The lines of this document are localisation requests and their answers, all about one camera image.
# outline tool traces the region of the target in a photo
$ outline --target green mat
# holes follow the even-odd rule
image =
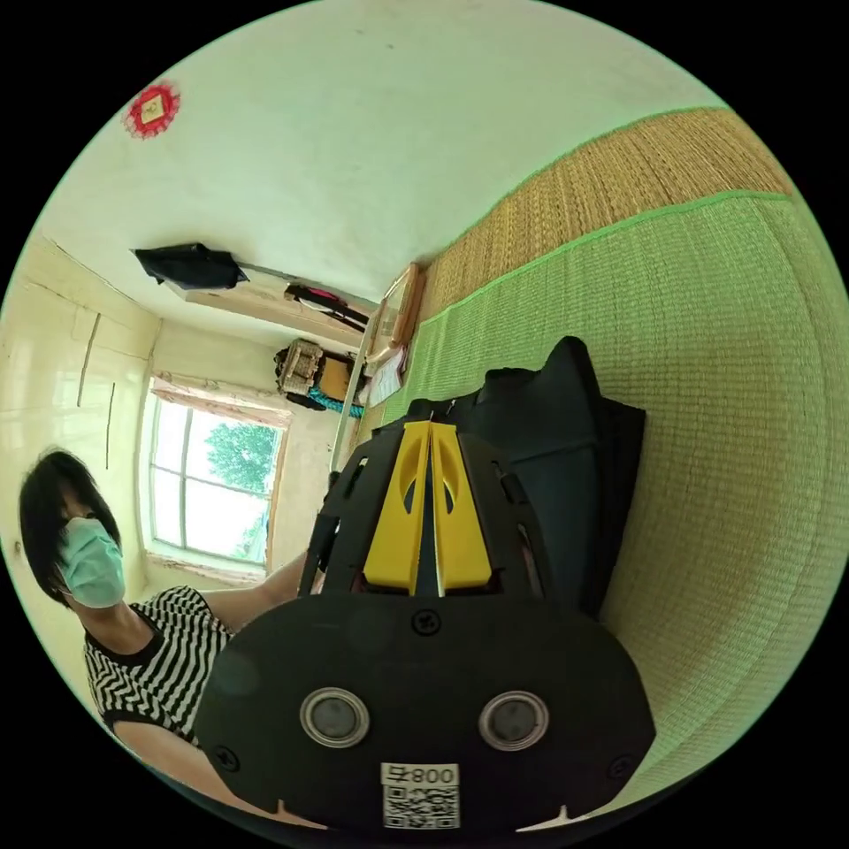
[[[471,392],[488,369],[537,369],[567,334],[606,396],[648,413],[603,616],[658,738],[610,810],[731,746],[822,622],[849,551],[849,303],[798,199],[658,210],[424,322],[384,421]]]

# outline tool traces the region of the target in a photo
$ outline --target qr code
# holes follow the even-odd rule
[[[383,788],[383,823],[388,829],[459,829],[459,787]]]

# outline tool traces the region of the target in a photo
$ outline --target window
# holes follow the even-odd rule
[[[153,430],[154,539],[265,565],[282,431],[158,398]]]

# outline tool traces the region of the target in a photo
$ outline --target yellow plastic part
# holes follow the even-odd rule
[[[404,425],[395,468],[363,570],[369,584],[407,590],[410,595],[416,591],[418,555],[425,520],[424,489],[430,427],[430,422],[408,422]],[[404,501],[413,483],[416,483],[416,490],[408,513]]]
[[[486,586],[493,573],[457,440],[457,429],[452,424],[431,425],[431,458],[433,533],[440,590],[446,593]],[[446,489],[454,503],[450,513]]]
[[[452,424],[408,422],[363,571],[372,586],[415,594],[429,457],[440,594],[485,586],[492,576],[456,428]],[[408,513],[404,502],[414,483]],[[451,495],[450,512],[446,489]]]

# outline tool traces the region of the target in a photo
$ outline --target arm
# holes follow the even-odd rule
[[[256,816],[277,822],[306,825],[315,829],[325,826],[289,814],[280,803],[277,814],[269,814],[231,793],[206,755],[190,743],[158,725],[147,723],[115,723],[115,736],[141,761],[157,772],[180,782],[204,796],[237,807]]]
[[[258,586],[245,590],[209,590],[201,595],[217,619],[230,631],[239,631],[266,610],[295,598],[306,559],[307,553],[303,552],[291,563],[273,571]]]

